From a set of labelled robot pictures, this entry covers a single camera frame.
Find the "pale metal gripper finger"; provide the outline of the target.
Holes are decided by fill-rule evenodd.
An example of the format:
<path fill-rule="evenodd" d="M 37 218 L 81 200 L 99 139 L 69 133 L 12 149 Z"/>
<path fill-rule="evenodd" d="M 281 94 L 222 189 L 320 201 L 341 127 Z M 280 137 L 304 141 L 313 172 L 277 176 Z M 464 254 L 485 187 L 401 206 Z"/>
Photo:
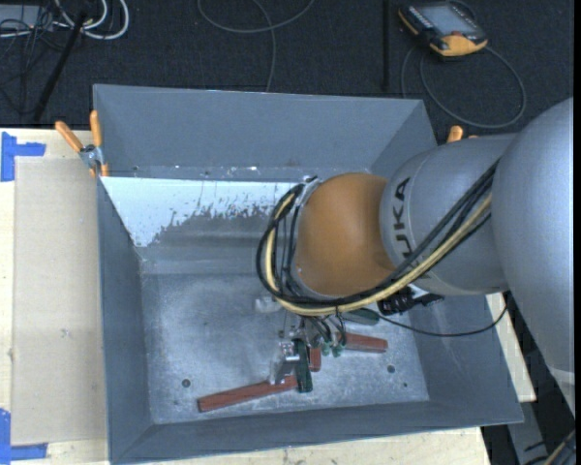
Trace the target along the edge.
<path fill-rule="evenodd" d="M 292 340 L 284 340 L 278 343 L 277 351 L 270 365 L 269 382 L 272 385 L 280 385 L 292 374 L 297 364 L 297 350 Z"/>

